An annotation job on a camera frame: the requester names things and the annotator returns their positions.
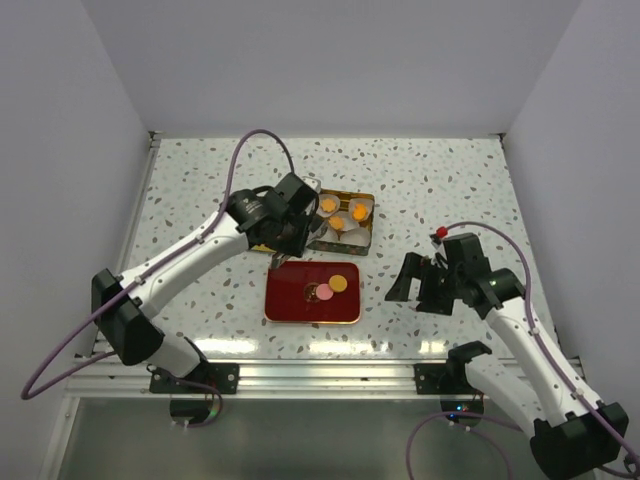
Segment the steel serving tongs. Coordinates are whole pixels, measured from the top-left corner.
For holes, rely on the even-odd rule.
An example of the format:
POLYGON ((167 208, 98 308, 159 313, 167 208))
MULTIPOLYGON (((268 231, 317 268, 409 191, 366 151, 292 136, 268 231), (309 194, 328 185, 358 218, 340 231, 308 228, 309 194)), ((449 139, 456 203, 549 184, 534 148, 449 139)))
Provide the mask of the steel serving tongs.
POLYGON ((281 267, 291 257, 301 258, 310 243, 323 236, 328 228, 327 222, 321 217, 314 217, 304 225, 296 226, 280 236, 270 248, 274 251, 269 269, 281 267))

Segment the orange leaf cookie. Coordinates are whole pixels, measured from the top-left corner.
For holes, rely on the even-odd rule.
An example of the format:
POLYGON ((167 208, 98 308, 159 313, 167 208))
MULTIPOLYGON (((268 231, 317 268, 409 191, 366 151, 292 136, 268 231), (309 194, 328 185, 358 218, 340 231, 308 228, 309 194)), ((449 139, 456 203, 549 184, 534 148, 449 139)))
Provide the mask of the orange leaf cookie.
POLYGON ((338 215, 331 216, 329 218, 329 224, 336 231, 344 231, 346 228, 346 221, 338 215))

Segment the tan round biscuit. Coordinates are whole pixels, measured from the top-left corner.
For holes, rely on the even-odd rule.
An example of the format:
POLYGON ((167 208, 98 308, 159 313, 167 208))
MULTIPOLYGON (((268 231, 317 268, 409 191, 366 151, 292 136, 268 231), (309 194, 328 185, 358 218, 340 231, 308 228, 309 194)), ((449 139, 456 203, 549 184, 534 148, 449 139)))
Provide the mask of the tan round biscuit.
POLYGON ((329 278, 328 285, 334 293, 341 293, 347 289, 348 281, 342 275, 332 275, 329 278))

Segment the orange fish cookie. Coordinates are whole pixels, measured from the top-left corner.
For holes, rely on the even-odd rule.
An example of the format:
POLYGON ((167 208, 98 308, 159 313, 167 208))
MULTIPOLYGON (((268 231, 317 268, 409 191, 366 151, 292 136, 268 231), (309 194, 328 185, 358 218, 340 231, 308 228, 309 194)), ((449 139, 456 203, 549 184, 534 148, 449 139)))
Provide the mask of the orange fish cookie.
POLYGON ((352 211, 352 217, 357 222, 364 221, 368 216, 368 209, 364 204, 356 204, 352 211))

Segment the green tin lid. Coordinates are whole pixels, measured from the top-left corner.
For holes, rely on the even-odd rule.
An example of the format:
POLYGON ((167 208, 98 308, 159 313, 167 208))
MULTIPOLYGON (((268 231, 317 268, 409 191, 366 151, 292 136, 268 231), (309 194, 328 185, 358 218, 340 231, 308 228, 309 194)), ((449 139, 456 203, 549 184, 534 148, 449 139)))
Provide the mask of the green tin lid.
POLYGON ((274 250, 269 248, 268 246, 261 244, 261 245, 254 245, 251 248, 252 251, 256 251, 256 252, 262 252, 262 253, 273 253, 274 250))

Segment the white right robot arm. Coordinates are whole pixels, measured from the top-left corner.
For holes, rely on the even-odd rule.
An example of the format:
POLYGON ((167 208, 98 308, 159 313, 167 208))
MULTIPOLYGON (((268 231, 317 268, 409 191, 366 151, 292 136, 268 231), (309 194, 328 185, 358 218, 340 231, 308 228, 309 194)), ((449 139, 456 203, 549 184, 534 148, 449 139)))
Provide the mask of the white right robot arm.
POLYGON ((406 254, 386 300, 407 301, 412 282, 419 281, 419 312, 450 316, 462 302, 504 342, 523 374, 508 371, 476 340, 450 349, 441 367, 415 365, 417 393, 439 394, 452 423, 481 415, 451 396, 488 396, 525 434, 549 479, 572 479, 616 460, 628 416, 619 404, 605 403, 551 339, 532 307, 528 280, 493 268, 473 233, 450 236, 440 229, 431 240, 435 255, 406 254))

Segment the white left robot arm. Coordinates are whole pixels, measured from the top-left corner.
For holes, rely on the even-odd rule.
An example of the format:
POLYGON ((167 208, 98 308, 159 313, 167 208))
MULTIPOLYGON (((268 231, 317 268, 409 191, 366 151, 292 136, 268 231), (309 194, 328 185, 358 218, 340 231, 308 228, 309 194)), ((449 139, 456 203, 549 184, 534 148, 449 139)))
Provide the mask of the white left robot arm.
POLYGON ((151 260, 118 275, 92 280, 95 323, 126 366, 148 363, 172 376, 185 392, 201 390, 209 366, 195 343, 154 322, 180 292, 219 264, 263 245, 271 265, 303 255, 324 229, 318 215, 321 184, 293 173, 275 186, 238 190, 200 227, 151 260))

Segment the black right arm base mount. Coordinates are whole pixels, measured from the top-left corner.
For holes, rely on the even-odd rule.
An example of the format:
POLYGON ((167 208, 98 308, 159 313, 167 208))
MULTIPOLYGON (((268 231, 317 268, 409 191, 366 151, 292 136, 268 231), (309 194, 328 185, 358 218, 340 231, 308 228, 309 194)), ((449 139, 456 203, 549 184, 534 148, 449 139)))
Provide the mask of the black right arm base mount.
POLYGON ((466 365, 475 357, 492 354, 481 341, 457 346, 447 353, 444 363, 416 363, 413 365, 414 384, 418 395, 474 394, 467 380, 466 365))

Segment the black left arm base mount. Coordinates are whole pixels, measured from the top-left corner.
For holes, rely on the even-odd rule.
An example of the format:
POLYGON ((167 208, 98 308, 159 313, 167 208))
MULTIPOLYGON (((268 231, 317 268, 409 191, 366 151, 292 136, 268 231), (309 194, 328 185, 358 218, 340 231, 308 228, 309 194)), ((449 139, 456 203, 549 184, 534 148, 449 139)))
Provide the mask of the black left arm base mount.
POLYGON ((237 363, 211 362, 188 337, 166 337, 146 365, 154 394, 205 394, 216 390, 234 395, 238 390, 237 363))

